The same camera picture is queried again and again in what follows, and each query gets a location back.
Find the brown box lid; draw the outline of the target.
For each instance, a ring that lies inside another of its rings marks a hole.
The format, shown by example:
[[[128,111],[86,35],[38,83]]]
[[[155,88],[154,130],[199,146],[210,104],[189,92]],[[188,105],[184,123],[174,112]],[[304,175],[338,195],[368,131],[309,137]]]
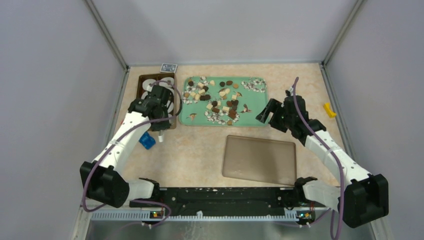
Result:
[[[292,186],[297,179],[296,144],[228,135],[221,173],[226,178]]]

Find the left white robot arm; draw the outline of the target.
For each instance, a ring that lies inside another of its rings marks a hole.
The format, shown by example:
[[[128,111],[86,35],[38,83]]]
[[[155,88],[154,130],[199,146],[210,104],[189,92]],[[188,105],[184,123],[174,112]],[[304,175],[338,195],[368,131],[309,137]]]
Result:
[[[149,207],[160,202],[161,194],[153,180],[127,181],[122,171],[143,134],[151,131],[162,136],[171,128],[171,120],[178,113],[169,115],[168,103],[175,94],[180,92],[169,82],[165,86],[161,86],[159,80],[152,83],[152,90],[144,99],[131,102],[118,131],[102,152],[94,160],[83,162],[79,172],[83,185],[81,203],[85,211],[91,211],[86,199],[115,208],[133,199],[141,199]]]

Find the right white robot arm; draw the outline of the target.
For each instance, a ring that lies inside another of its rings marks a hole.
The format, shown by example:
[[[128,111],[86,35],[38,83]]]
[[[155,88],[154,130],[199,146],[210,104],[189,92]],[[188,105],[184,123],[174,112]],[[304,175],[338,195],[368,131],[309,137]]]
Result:
[[[299,206],[320,203],[342,215],[343,222],[357,228],[389,214],[389,183],[382,174],[372,174],[353,160],[331,137],[326,127],[309,117],[300,95],[286,91],[283,102],[270,99],[256,116],[261,123],[291,135],[312,153],[338,180],[329,185],[316,177],[299,177],[293,200]]]

